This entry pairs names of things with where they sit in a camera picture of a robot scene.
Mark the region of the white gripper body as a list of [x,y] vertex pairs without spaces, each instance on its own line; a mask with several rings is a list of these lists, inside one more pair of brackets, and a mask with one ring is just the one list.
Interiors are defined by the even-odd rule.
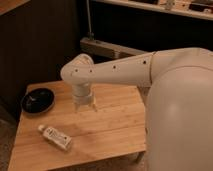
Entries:
[[72,97],[76,106],[92,104],[94,101],[94,94],[92,92],[91,85],[88,83],[73,85]]

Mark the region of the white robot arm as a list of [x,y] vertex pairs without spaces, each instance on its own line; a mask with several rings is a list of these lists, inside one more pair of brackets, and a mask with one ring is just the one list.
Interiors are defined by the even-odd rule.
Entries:
[[61,69],[77,104],[93,83],[149,90],[146,100],[148,171],[213,171],[213,52],[180,48],[95,64],[80,54]]

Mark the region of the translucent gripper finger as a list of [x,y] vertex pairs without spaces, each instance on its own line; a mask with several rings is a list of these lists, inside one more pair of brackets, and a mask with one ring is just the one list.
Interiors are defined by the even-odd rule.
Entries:
[[97,107],[96,107],[96,104],[95,104],[95,103],[92,103],[91,107],[92,107],[92,109],[93,109],[95,112],[97,112]]
[[80,106],[75,105],[75,112],[78,112],[79,108],[80,108]]

